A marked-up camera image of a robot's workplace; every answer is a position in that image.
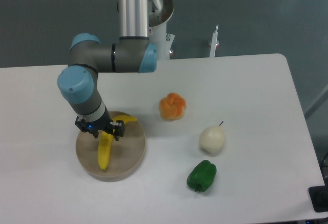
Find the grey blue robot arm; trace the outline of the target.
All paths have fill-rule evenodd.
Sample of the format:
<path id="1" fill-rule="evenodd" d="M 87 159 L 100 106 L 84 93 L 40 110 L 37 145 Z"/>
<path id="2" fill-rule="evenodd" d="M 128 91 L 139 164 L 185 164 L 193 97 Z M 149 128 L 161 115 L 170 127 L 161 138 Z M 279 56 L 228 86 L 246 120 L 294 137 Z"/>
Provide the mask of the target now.
<path id="1" fill-rule="evenodd" d="M 118 44 L 102 45 L 95 35 L 77 35 L 69 63 L 57 79 L 64 99 L 76 112 L 75 125 L 95 138 L 104 131 L 118 140 L 123 121 L 113 121 L 97 89 L 99 73 L 148 73 L 157 67 L 157 47 L 149 40 L 149 0 L 118 0 Z"/>

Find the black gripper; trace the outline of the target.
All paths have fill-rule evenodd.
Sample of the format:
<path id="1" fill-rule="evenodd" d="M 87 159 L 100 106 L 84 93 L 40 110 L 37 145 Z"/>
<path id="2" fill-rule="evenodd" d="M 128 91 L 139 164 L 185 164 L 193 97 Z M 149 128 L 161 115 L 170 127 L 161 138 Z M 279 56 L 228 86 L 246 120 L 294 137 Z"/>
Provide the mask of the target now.
<path id="1" fill-rule="evenodd" d="M 125 123 L 123 120 L 114 121 L 110 118 L 109 113 L 105 112 L 99 119 L 95 121 L 87 121 L 85 118 L 76 117 L 74 123 L 83 133 L 92 134 L 94 138 L 98 138 L 99 131 L 104 131 L 119 141 L 125 133 Z"/>

